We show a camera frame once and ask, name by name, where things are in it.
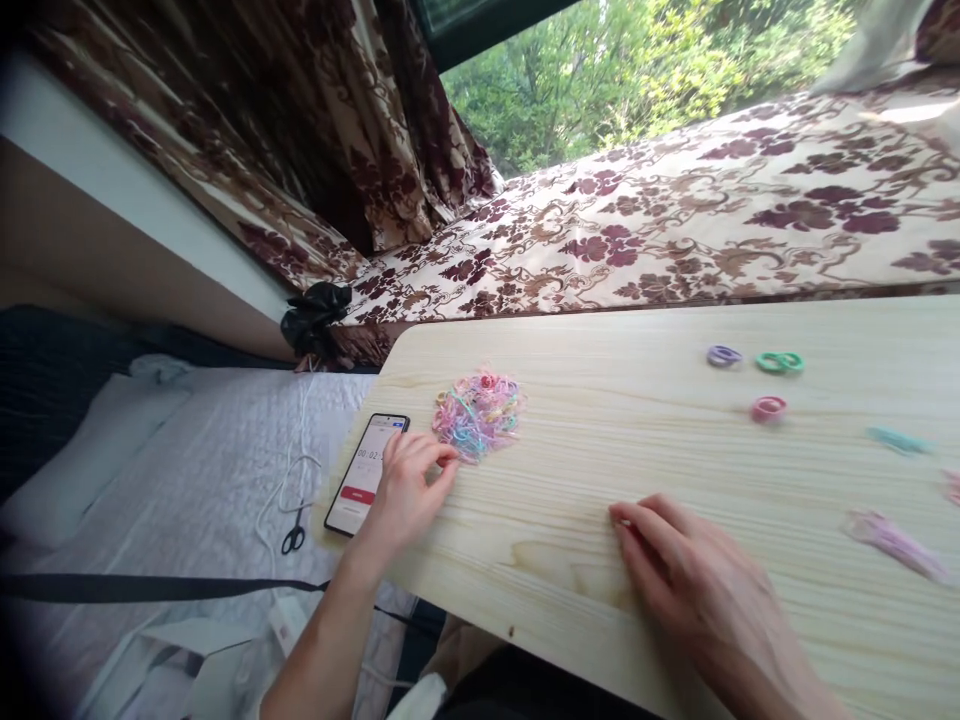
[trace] colorful hair tie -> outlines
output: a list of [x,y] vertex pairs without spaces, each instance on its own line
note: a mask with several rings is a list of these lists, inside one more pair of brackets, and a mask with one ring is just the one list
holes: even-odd
[[867,428],[867,435],[901,455],[919,455],[933,452],[933,446],[930,443],[908,437],[894,430],[870,427]]
[[758,398],[750,409],[750,417],[762,425],[779,422],[787,410],[787,402],[772,395]]
[[949,573],[937,557],[886,517],[873,510],[851,510],[843,531],[857,542],[873,545],[928,580],[946,583]]
[[761,353],[757,356],[757,367],[777,375],[800,372],[805,366],[803,358],[796,353]]
[[707,350],[707,362],[714,367],[730,367],[743,360],[743,355],[726,345],[713,345]]
[[433,430],[440,442],[460,451],[463,462],[476,465],[516,440],[525,402],[515,381],[483,367],[480,374],[461,378],[440,393]]
[[947,500],[954,505],[960,505],[960,473],[953,472],[952,470],[944,470],[943,474],[947,478],[947,488],[944,493],[947,496]]

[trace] wall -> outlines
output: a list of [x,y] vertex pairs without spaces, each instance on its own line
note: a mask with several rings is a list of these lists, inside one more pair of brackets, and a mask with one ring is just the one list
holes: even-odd
[[292,359],[276,320],[7,140],[0,140],[0,268],[5,304],[171,322]]
[[23,275],[18,291],[39,283],[289,359],[278,323],[291,291],[35,60],[15,54],[5,70],[0,261]]

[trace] person's right hand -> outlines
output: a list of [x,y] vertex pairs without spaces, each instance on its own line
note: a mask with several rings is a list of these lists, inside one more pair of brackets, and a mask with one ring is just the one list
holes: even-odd
[[650,612],[737,718],[849,717],[733,538],[665,495],[611,505],[610,516]]
[[[347,546],[349,557],[384,574],[433,523],[457,477],[460,453],[425,433],[394,433],[383,449],[383,474],[360,530]],[[427,471],[443,471],[428,485]]]

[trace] window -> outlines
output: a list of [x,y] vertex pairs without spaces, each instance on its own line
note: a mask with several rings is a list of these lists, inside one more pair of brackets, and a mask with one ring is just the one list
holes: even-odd
[[581,0],[441,78],[509,178],[802,90],[861,3]]
[[440,72],[526,30],[576,0],[414,0]]

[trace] white bedsheet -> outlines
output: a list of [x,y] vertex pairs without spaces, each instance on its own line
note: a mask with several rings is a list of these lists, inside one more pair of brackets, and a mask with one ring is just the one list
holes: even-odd
[[[65,548],[37,554],[15,547],[5,558],[18,572],[82,572],[176,576],[268,577],[270,559],[254,534],[257,513],[286,468],[287,444],[299,431],[301,393],[310,388],[305,448],[323,463],[305,463],[303,497],[316,495],[346,438],[354,414],[374,381],[365,375],[293,375],[272,370],[201,369],[178,381],[191,398],[120,473]],[[293,456],[299,455],[299,440]],[[299,470],[284,504],[296,505]],[[309,528],[308,510],[301,524]],[[320,583],[336,560],[309,537],[283,557],[279,547],[294,515],[271,508],[263,528],[277,558],[277,576]],[[318,595],[299,594],[312,608]],[[380,607],[408,613],[413,598],[385,584]],[[18,603],[25,640],[37,653],[54,694],[73,709],[122,636],[169,607],[171,620],[204,615],[257,630],[266,627],[268,592],[193,603],[61,606]],[[366,662],[392,677],[403,626],[380,613]],[[390,689],[362,673],[354,717],[383,716]]]

